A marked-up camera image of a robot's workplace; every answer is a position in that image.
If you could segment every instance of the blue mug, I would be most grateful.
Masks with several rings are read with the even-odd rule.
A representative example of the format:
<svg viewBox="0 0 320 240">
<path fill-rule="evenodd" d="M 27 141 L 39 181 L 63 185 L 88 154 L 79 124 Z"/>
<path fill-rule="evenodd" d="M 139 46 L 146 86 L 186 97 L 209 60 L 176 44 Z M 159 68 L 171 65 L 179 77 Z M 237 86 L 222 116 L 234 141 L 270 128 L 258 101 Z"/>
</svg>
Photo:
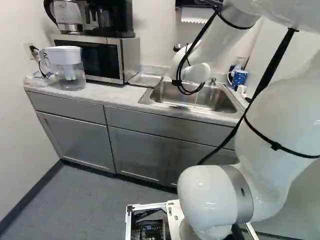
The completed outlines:
<svg viewBox="0 0 320 240">
<path fill-rule="evenodd" d="M 227 75 L 227 79 L 231 85 L 231 88 L 234 91 L 237 91 L 237 88 L 239 85 L 244 85 L 246 82 L 246 79 L 248 77 L 248 72 L 244 71 L 244 70 L 240 70 L 240 69 L 236 69 L 234 71 L 231 71 L 228 73 Z M 232 81 L 230 81 L 229 79 L 229 75 L 231 75 L 233 77 Z"/>
</svg>

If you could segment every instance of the stainless steel sink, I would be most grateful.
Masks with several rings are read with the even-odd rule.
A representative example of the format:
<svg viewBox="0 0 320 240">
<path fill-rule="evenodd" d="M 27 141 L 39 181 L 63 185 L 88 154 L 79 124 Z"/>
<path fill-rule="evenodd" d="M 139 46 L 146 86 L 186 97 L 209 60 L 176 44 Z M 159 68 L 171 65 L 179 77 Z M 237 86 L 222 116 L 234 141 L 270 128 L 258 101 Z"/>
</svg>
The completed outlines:
<svg viewBox="0 0 320 240">
<path fill-rule="evenodd" d="M 193 82 L 184 82 L 187 90 L 197 88 Z M 243 113 L 236 98 L 223 84 L 205 84 L 203 89 L 193 95 L 183 95 L 170 78 L 164 78 L 154 89 L 149 88 L 141 99 L 141 104 L 154 105 L 162 108 L 176 108 L 184 111 L 222 115 L 240 118 Z"/>
</svg>

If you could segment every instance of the faucet handle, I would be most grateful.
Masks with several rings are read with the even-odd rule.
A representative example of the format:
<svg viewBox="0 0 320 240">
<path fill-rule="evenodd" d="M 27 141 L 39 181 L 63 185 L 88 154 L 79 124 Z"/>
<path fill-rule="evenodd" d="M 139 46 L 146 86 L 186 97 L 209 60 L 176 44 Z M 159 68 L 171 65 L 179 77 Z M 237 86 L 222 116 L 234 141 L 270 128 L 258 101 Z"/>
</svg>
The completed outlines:
<svg viewBox="0 0 320 240">
<path fill-rule="evenodd" d="M 215 76 L 211 77 L 209 85 L 210 86 L 212 86 L 212 85 L 215 86 L 216 85 L 216 81 L 217 81 L 217 78 Z"/>
</svg>

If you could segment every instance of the countertop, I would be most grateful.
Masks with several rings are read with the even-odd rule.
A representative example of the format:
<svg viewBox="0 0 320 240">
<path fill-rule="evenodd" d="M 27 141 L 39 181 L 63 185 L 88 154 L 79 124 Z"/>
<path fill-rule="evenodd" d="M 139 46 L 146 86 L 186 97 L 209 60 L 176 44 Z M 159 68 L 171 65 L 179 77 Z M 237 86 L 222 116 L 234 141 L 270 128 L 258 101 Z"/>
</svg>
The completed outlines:
<svg viewBox="0 0 320 240">
<path fill-rule="evenodd" d="M 211 114 L 205 116 L 200 113 L 188 112 L 176 108 L 162 108 L 159 106 L 138 103 L 143 96 L 146 87 L 115 84 L 87 83 L 85 89 L 78 91 L 65 91 L 59 89 L 57 85 L 47 87 L 35 87 L 25 85 L 24 89 L 29 92 L 50 95 L 71 100 L 78 100 L 92 104 L 100 104 L 109 107 L 116 107 L 127 110 L 134 110 L 144 113 L 158 114 L 193 121 L 219 124 L 233 127 L 237 124 L 237 118 L 224 117 Z"/>
</svg>

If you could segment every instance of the floor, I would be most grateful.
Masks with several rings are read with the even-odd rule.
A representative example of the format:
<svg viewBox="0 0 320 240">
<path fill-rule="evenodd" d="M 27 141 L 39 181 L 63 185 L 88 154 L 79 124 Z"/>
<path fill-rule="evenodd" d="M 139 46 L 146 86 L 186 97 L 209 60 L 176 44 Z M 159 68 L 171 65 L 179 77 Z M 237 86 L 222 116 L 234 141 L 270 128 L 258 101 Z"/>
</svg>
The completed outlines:
<svg viewBox="0 0 320 240">
<path fill-rule="evenodd" d="M 126 205 L 177 198 L 65 165 L 0 240 L 124 240 Z"/>
</svg>

